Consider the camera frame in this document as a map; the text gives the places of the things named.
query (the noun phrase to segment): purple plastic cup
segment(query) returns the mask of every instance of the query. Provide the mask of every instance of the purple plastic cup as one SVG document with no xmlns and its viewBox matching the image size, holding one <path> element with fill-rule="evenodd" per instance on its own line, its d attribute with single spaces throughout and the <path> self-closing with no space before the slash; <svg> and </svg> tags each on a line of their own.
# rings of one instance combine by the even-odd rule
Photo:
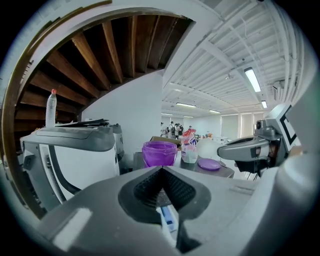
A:
<svg viewBox="0 0 320 256">
<path fill-rule="evenodd" d="M 178 153 L 177 145 L 167 141 L 148 141 L 143 144 L 144 166 L 173 166 Z"/>
</svg>

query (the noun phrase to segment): fluorescent light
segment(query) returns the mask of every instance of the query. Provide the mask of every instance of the fluorescent light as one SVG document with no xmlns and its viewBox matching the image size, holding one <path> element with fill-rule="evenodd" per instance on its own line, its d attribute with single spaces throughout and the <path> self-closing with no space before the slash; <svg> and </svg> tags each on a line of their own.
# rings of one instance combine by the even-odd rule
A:
<svg viewBox="0 0 320 256">
<path fill-rule="evenodd" d="M 248 77 L 254 91 L 256 93 L 261 92 L 261 88 L 258 82 L 258 79 L 256 77 L 256 74 L 254 72 L 254 70 L 252 69 L 252 67 L 248 67 L 244 70 L 244 73 L 246 74 L 246 76 Z"/>
<path fill-rule="evenodd" d="M 211 109 L 209 111 L 212 112 L 212 113 L 221 114 L 221 112 L 214 111 L 214 110 L 211 110 Z"/>
<path fill-rule="evenodd" d="M 185 107 L 191 107 L 191 108 L 195 108 L 195 105 L 190 105 L 190 104 L 184 104 L 184 103 L 177 103 L 177 105 L 179 106 L 185 106 Z"/>
<path fill-rule="evenodd" d="M 265 100 L 261 101 L 262 103 L 262 106 L 264 109 L 266 109 L 268 106 L 267 106 L 267 102 Z"/>
</svg>

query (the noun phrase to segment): table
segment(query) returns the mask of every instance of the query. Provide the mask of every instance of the table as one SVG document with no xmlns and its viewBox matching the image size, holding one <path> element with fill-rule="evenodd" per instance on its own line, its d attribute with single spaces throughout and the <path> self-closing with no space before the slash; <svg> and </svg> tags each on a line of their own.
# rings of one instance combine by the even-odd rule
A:
<svg viewBox="0 0 320 256">
<path fill-rule="evenodd" d="M 226 166 L 221 166 L 220 170 L 217 171 L 208 171 L 208 170 L 204 170 L 202 169 L 199 165 L 198 165 L 198 160 L 201 157 L 198 156 L 198 159 L 195 163 L 186 163 L 181 159 L 181 151 L 178 151 L 178 155 L 175 159 L 175 162 L 173 164 L 173 166 L 175 167 L 179 167 L 182 169 L 186 169 L 189 171 L 193 171 L 193 172 L 198 172 L 198 173 L 202 173 L 202 174 L 207 174 L 207 175 L 214 175 L 214 176 L 220 176 L 220 177 L 225 177 L 225 178 L 233 178 L 235 171 L 232 170 L 229 167 Z M 144 158 L 143 158 L 143 154 L 142 152 L 136 152 L 133 155 L 133 171 L 139 170 L 139 169 L 143 169 L 145 168 L 145 162 L 144 162 Z M 161 191 L 158 194 L 157 200 L 156 200 L 156 206 L 157 207 L 164 207 L 164 206 L 168 206 L 171 205 L 171 201 L 168 198 L 166 192 L 164 191 L 164 189 L 161 189 Z"/>
</svg>

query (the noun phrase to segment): ceiling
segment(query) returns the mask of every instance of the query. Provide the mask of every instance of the ceiling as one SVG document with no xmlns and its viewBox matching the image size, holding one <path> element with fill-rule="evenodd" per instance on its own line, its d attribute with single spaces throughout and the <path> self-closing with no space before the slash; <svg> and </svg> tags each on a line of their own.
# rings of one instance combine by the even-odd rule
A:
<svg viewBox="0 0 320 256">
<path fill-rule="evenodd" d="M 202 117 L 268 109 L 293 101 L 303 56 L 298 28 L 271 2 L 202 1 L 219 17 L 193 52 L 186 56 L 162 93 L 162 112 Z M 252 67 L 261 92 L 255 92 L 244 69 Z M 176 103 L 196 105 L 196 108 Z"/>
</svg>

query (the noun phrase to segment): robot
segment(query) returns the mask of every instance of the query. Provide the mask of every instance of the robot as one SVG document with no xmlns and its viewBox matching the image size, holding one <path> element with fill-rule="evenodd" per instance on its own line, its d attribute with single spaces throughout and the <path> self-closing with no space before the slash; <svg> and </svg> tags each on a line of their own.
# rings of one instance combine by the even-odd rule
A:
<svg viewBox="0 0 320 256">
<path fill-rule="evenodd" d="M 38 231 L 47 248 L 67 255 L 272 255 L 306 218 L 319 194 L 320 146 L 316 137 L 310 138 L 320 130 L 319 118 L 314 120 L 319 116 L 314 107 L 319 80 L 316 76 L 294 106 L 277 106 L 259 120 L 254 136 L 217 150 L 242 171 L 258 173 L 259 182 L 174 166 L 102 180 L 41 220 Z M 304 154 L 288 157 L 297 136 Z M 273 145 L 277 154 L 270 152 Z M 156 211 L 161 189 L 178 212 L 175 246 L 163 236 Z"/>
</svg>

